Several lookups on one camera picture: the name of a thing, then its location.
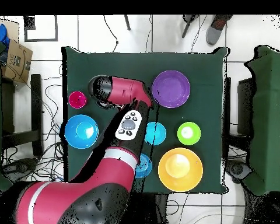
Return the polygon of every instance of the magenta cup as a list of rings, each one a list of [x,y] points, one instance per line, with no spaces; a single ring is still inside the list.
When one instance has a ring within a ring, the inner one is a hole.
[[[68,103],[75,109],[82,108],[87,103],[86,96],[80,91],[72,92],[68,97]]]

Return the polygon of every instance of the table leg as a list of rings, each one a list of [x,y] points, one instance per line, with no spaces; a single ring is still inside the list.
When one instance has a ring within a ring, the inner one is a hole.
[[[127,24],[127,28],[128,28],[128,30],[130,31],[131,28],[130,28],[130,24],[129,24],[129,22],[128,22],[128,15],[124,15],[124,19],[125,19],[125,24]]]
[[[181,36],[182,38],[184,38],[186,36],[186,33],[188,32],[188,29],[189,29],[189,26],[190,26],[190,23],[192,22],[192,18],[189,18],[185,28],[184,28],[184,32],[183,32],[183,35]]]

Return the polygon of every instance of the cardboard box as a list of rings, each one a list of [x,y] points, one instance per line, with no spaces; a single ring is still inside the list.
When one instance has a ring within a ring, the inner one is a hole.
[[[2,76],[17,82],[28,82],[32,50],[18,43],[19,24],[10,20],[0,19],[0,25],[4,24],[7,36],[10,39],[7,65],[1,67]]]
[[[7,37],[19,42],[19,24],[11,20],[0,19],[0,25],[4,24],[7,29]]]
[[[28,82],[32,50],[10,40],[7,65],[1,67],[2,76],[17,82]]]

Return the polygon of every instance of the purple plate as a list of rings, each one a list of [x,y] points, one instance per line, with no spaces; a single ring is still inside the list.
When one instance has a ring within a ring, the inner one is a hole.
[[[152,95],[163,107],[180,107],[189,98],[190,83],[179,71],[164,71],[153,82]]]

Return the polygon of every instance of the shoe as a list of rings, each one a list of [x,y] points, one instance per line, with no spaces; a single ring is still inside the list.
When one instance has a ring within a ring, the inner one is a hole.
[[[208,27],[206,31],[206,42],[210,45],[217,43],[221,36],[221,32],[228,20],[231,19],[233,15],[215,15],[212,24]]]

